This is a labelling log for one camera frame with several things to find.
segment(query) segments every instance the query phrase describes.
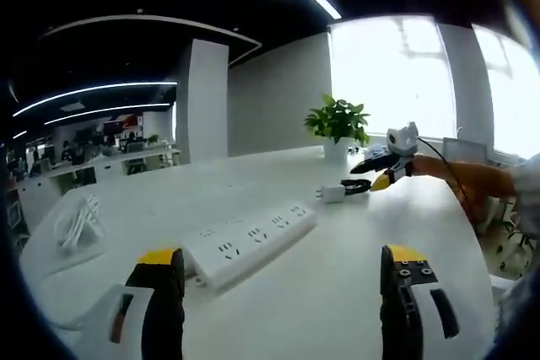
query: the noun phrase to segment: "white plug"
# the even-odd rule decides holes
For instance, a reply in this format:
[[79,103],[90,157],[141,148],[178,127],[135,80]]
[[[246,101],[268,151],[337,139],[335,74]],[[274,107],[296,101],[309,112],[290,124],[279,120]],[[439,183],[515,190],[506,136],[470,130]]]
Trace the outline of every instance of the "white plug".
[[320,190],[317,190],[316,197],[320,198],[324,204],[343,202],[345,200],[345,186],[324,185]]

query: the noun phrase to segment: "power outlet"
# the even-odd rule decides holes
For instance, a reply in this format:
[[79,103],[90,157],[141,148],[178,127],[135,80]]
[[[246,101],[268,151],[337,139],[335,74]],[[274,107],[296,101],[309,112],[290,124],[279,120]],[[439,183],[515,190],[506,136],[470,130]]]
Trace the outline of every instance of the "power outlet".
[[300,204],[216,224],[183,246],[197,274],[219,288],[266,264],[276,252],[315,225],[315,214]]

